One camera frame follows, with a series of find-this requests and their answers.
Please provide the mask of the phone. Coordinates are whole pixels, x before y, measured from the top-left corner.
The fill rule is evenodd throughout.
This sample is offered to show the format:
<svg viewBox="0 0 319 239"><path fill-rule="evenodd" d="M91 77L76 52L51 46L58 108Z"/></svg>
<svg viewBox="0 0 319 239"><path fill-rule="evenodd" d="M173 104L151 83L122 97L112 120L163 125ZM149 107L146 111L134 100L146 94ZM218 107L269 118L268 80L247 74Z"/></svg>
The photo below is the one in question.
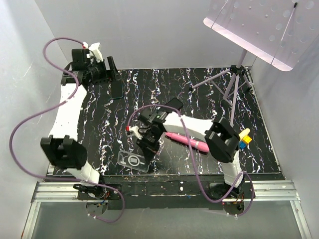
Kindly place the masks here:
<svg viewBox="0 0 319 239"><path fill-rule="evenodd" d="M123 97L123 81L122 79L111 82L111 98L120 99Z"/></svg>

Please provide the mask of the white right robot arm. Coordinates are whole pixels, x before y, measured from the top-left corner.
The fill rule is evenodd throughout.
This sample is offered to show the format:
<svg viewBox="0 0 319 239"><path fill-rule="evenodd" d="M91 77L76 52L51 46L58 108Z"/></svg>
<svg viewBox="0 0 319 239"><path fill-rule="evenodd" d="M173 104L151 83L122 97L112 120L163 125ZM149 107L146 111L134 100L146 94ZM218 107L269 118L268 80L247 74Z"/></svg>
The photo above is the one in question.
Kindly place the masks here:
<svg viewBox="0 0 319 239"><path fill-rule="evenodd" d="M159 139L165 132L186 134L206 142L209 152L220 162L224 173L226 194L231 198L239 197L243 191L243 170L239 162L239 143L248 133L238 134L228 120L196 119L163 108L152 112L142 110L138 120L148 126L146 133L137 139L145 160L151 161L159 150Z"/></svg>

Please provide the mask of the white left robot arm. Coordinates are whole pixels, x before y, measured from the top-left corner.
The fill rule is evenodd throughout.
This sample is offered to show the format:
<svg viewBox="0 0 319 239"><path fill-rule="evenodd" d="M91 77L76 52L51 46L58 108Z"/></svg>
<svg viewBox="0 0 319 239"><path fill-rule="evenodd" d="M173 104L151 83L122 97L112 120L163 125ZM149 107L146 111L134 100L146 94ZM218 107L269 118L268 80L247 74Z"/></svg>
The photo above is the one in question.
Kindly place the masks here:
<svg viewBox="0 0 319 239"><path fill-rule="evenodd" d="M85 146L78 142L78 121L82 103L90 86L110 84L111 98L123 97L123 80L113 57L104 58L97 43L82 49L73 49L72 62L63 73L61 97L55 123L48 137L40 146L51 165L66 170L79 180L74 189L90 194L95 199L105 196L106 187L102 177L88 162Z"/></svg>

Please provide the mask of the clear phone case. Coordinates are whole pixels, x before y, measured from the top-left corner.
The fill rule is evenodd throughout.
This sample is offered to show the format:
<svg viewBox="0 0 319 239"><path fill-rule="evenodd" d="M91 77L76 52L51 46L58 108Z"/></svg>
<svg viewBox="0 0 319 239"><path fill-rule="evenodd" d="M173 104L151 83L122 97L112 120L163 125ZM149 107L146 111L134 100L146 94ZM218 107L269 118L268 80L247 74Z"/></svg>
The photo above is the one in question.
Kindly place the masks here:
<svg viewBox="0 0 319 239"><path fill-rule="evenodd" d="M145 158L132 152L120 150L118 153L117 163L121 166L143 173L147 173L149 171L149 163L146 162Z"/></svg>

